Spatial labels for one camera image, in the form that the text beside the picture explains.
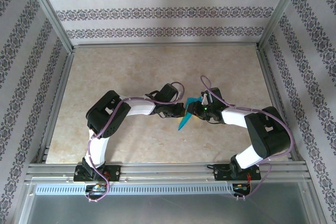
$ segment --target teal object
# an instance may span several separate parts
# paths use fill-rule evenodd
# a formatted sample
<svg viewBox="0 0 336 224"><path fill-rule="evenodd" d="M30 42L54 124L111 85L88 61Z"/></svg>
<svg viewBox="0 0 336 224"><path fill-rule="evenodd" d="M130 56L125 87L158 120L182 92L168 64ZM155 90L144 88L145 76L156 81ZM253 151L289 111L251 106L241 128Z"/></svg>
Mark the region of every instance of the teal object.
<svg viewBox="0 0 336 224"><path fill-rule="evenodd" d="M188 97L187 102L185 104L185 109L188 108L188 105L192 102L196 102L196 101L202 101L202 97L199 98L194 98L194 97ZM180 125L178 127L178 130L182 129L182 127L188 122L188 120L191 118L191 114L189 112L185 113L185 116L182 118L182 121L180 122Z"/></svg>

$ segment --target perforated metal strip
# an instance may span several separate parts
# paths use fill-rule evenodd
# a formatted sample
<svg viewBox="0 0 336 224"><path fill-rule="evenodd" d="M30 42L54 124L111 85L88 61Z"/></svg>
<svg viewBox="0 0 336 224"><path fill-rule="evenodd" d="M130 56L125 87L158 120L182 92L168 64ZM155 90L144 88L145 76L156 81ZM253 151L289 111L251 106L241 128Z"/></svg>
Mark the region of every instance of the perforated metal strip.
<svg viewBox="0 0 336 224"><path fill-rule="evenodd" d="M37 195L82 195L86 185L38 185ZM109 195L182 195L182 194L230 194L232 184L220 183L212 185L125 185L115 184Z"/></svg>

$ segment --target beige tile floor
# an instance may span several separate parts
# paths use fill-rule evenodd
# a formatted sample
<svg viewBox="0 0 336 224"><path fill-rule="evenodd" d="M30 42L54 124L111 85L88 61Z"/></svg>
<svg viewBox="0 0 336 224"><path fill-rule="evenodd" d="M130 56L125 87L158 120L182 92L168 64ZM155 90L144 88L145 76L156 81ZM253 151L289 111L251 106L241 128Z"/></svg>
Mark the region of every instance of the beige tile floor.
<svg viewBox="0 0 336 224"><path fill-rule="evenodd" d="M141 96L180 81L187 97L198 97L207 75L228 102L271 105L254 46L119 47L77 49L47 163L77 163L89 139L86 112L108 91ZM109 162L220 162L250 145L247 130L211 125L196 117L127 117L109 141Z"/></svg>

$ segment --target black bracket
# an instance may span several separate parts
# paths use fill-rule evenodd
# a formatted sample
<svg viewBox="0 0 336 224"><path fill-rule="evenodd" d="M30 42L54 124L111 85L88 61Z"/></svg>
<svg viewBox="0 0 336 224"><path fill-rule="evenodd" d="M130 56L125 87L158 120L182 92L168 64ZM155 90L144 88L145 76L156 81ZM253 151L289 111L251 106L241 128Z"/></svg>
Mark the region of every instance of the black bracket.
<svg viewBox="0 0 336 224"><path fill-rule="evenodd" d="M101 168L98 169L106 178L111 182L118 182L120 178L120 165L102 165ZM87 171L87 167L85 168L83 164L79 164L76 166L74 181L73 182L104 182L105 180L97 174L93 169L93 173L89 173Z"/></svg>
<svg viewBox="0 0 336 224"><path fill-rule="evenodd" d="M250 174L251 180L261 180L260 170L256 165L244 169L237 175L234 175L229 164L207 165L206 167L214 171L215 181L247 180L247 174Z"/></svg>

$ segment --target wall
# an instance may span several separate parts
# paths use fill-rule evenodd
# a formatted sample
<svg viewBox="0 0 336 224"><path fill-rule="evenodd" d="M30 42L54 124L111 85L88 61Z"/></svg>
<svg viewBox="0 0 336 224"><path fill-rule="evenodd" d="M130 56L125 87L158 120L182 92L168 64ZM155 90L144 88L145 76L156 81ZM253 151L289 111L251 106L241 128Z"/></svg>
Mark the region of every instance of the wall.
<svg viewBox="0 0 336 224"><path fill-rule="evenodd" d="M258 42L279 0L50 0L74 45Z"/></svg>
<svg viewBox="0 0 336 224"><path fill-rule="evenodd" d="M291 0L264 48L328 223L336 222L336 0Z"/></svg>
<svg viewBox="0 0 336 224"><path fill-rule="evenodd" d="M67 53L37 0L0 0L0 223L36 157Z"/></svg>

